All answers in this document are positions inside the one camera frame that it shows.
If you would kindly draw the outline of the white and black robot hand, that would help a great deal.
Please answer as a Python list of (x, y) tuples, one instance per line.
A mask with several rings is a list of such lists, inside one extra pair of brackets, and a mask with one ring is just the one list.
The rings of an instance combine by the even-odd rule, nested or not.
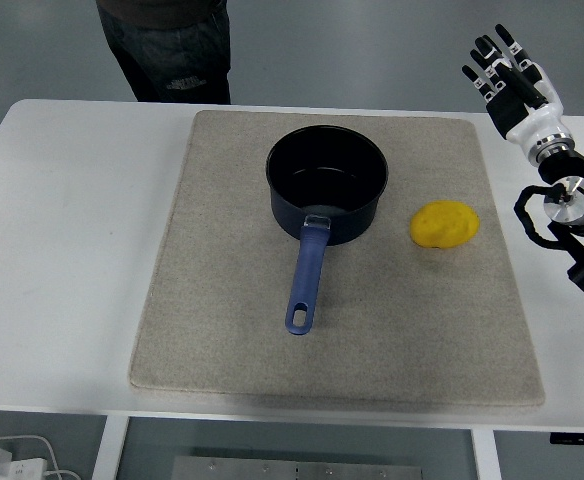
[(572, 151), (573, 135), (563, 124), (562, 101), (544, 69), (503, 25), (499, 37), (475, 39), (474, 61), (462, 72), (483, 99), (499, 135), (521, 148), (535, 167), (556, 152)]

